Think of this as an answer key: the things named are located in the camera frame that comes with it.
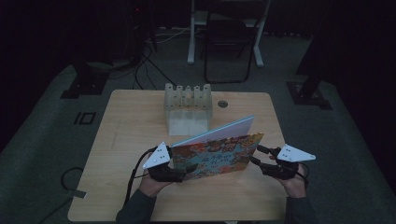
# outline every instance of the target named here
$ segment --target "black chair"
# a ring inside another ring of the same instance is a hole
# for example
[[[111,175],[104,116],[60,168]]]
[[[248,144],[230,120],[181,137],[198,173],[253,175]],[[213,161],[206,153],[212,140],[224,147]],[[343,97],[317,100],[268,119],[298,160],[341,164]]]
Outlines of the black chair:
[[[211,4],[207,11],[204,47],[205,81],[208,83],[240,83],[248,79],[256,40],[257,27],[262,20],[266,4],[262,0],[223,0]],[[253,26],[247,27],[246,21],[252,21]],[[239,58],[245,46],[249,45],[250,53],[247,73],[236,80],[211,80],[207,76],[207,53],[209,51],[232,50],[239,51]]]

